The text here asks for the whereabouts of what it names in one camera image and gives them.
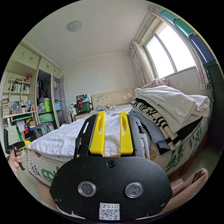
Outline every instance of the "ceiling light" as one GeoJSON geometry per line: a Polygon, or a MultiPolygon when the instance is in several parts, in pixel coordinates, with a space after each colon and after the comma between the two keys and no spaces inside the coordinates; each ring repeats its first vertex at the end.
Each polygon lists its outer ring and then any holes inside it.
{"type": "Polygon", "coordinates": [[[82,24],[79,21],[74,21],[68,24],[67,28],[71,32],[75,32],[81,28],[82,24]]]}

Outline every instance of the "hand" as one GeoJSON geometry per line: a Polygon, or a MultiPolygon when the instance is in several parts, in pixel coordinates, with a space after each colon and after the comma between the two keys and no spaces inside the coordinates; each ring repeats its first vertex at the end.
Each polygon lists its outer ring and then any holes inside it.
{"type": "Polygon", "coordinates": [[[19,164],[18,163],[22,163],[22,153],[21,152],[16,152],[17,157],[15,157],[15,152],[14,150],[11,151],[10,156],[9,156],[9,164],[13,167],[15,167],[16,169],[19,168],[19,164]]]}

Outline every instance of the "camera lens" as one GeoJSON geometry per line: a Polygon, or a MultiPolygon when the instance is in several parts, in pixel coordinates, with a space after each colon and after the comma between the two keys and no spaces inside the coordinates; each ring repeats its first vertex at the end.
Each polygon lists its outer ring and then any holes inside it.
{"type": "Polygon", "coordinates": [[[138,182],[132,182],[125,188],[125,194],[129,198],[137,198],[143,193],[143,186],[138,182]]]}
{"type": "Polygon", "coordinates": [[[89,181],[83,181],[78,185],[78,191],[84,197],[92,197],[96,193],[96,186],[89,181]]]}

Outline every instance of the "picture frame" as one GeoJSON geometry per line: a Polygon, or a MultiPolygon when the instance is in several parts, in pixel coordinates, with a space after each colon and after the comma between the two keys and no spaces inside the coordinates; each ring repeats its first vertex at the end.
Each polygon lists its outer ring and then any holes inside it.
{"type": "Polygon", "coordinates": [[[76,96],[76,102],[77,102],[78,100],[82,100],[83,98],[84,98],[84,95],[76,96]]]}

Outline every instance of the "pillow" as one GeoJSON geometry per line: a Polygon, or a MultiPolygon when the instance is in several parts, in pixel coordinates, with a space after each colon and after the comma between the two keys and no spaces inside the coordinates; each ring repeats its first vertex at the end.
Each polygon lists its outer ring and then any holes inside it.
{"type": "Polygon", "coordinates": [[[168,80],[165,78],[154,79],[151,83],[144,85],[142,89],[148,89],[157,86],[168,86],[168,80]]]}

